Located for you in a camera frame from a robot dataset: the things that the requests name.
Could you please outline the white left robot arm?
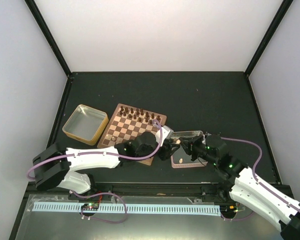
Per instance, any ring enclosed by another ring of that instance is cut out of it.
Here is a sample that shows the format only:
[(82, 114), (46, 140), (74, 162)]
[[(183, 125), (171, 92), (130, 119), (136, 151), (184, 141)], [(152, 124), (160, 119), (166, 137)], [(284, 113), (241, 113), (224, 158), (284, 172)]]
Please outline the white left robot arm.
[(166, 160), (173, 153), (172, 133), (171, 129), (163, 127), (154, 134), (146, 131), (133, 140), (102, 149), (65, 149), (54, 143), (32, 160), (27, 178), (35, 182), (39, 191), (58, 187), (81, 194), (87, 200), (93, 199), (97, 194), (94, 180), (80, 170), (113, 169), (155, 156)]

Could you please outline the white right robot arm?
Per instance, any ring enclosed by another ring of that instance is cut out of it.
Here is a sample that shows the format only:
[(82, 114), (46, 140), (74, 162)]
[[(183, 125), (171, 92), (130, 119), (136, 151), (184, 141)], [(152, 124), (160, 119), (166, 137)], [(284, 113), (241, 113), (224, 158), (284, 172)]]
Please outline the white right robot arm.
[(255, 168), (230, 155), (219, 135), (181, 137), (180, 145), (191, 156), (212, 164), (229, 184), (217, 188), (222, 201), (241, 203), (275, 226), (283, 239), (300, 240), (300, 202), (285, 195), (255, 173)]

